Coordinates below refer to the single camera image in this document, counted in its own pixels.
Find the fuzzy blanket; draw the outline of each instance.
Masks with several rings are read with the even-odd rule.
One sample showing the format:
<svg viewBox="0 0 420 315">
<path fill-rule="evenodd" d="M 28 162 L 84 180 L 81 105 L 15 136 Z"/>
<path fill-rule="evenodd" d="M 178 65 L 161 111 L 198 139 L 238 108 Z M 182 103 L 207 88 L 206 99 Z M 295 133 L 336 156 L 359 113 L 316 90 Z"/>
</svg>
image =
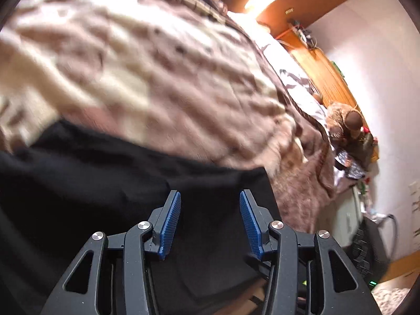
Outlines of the fuzzy blanket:
<svg viewBox="0 0 420 315">
<path fill-rule="evenodd" d="M 21 0 L 0 32 L 0 146 L 60 117 L 168 154 L 264 166 L 283 220 L 333 197 L 325 131 L 212 0 Z"/>
</svg>

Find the stuffed animal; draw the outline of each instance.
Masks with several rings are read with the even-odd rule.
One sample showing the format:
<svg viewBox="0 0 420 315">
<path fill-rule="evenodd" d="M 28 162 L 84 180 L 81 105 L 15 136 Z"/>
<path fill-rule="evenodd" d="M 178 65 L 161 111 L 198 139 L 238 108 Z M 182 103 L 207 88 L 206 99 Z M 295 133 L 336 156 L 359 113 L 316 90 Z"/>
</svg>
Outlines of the stuffed animal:
<svg viewBox="0 0 420 315">
<path fill-rule="evenodd" d="M 326 122 L 332 145 L 339 147 L 357 139 L 363 126 L 362 114 L 358 110 L 338 102 L 328 106 Z"/>
</svg>

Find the wooden shelf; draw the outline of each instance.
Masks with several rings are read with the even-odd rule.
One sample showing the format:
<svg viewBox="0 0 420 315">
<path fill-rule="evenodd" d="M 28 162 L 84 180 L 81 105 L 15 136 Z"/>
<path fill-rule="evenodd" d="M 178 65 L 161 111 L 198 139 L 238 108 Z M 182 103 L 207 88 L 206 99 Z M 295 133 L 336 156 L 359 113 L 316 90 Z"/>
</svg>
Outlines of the wooden shelf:
<svg viewBox="0 0 420 315">
<path fill-rule="evenodd" d="M 363 116 L 346 81 L 331 61 L 325 56 L 324 52 L 318 48 L 309 51 L 291 30 L 282 33 L 278 39 L 288 44 L 282 45 L 306 72 L 312 84 L 322 95 L 323 104 L 326 107 L 332 102 L 340 102 L 359 110 Z M 364 117 L 363 125 L 368 127 Z M 379 151 L 377 147 L 375 147 L 372 162 L 375 162 L 378 159 Z"/>
</svg>

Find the metal screw head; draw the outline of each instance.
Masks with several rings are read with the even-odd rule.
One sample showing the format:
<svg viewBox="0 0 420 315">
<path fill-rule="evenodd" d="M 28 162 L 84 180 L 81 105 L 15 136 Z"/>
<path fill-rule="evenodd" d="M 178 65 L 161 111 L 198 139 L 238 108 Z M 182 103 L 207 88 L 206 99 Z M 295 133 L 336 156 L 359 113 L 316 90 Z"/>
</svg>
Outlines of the metal screw head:
<svg viewBox="0 0 420 315">
<path fill-rule="evenodd" d="M 284 227 L 284 224 L 281 221 L 279 221 L 279 220 L 274 220 L 271 223 L 271 226 L 274 227 L 274 228 L 276 228 L 276 229 L 278 229 L 278 230 L 281 230 Z"/>
<path fill-rule="evenodd" d="M 320 236 L 321 238 L 327 239 L 330 237 L 330 233 L 327 230 L 319 230 L 318 236 Z"/>
<path fill-rule="evenodd" d="M 149 223 L 148 221 L 141 221 L 141 222 L 137 225 L 137 227 L 138 227 L 140 230 L 145 230 L 146 228 L 149 228 L 149 227 L 150 227 L 150 223 Z"/>
<path fill-rule="evenodd" d="M 92 235 L 92 239 L 93 240 L 101 240 L 104 237 L 104 233 L 103 232 L 95 232 Z"/>
</svg>

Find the wall outlet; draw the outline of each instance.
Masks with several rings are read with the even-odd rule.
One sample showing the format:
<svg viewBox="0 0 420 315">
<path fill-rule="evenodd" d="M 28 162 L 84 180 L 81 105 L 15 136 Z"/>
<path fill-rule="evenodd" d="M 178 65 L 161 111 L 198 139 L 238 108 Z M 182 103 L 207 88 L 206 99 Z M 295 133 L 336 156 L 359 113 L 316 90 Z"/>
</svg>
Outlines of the wall outlet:
<svg viewBox="0 0 420 315">
<path fill-rule="evenodd" d="M 416 194 L 418 191 L 418 183 L 417 181 L 414 181 L 412 183 L 410 183 L 410 185 L 408 185 L 408 189 L 410 190 L 410 194 Z"/>
<path fill-rule="evenodd" d="M 412 250 L 420 250 L 420 197 L 412 203 Z"/>
</svg>

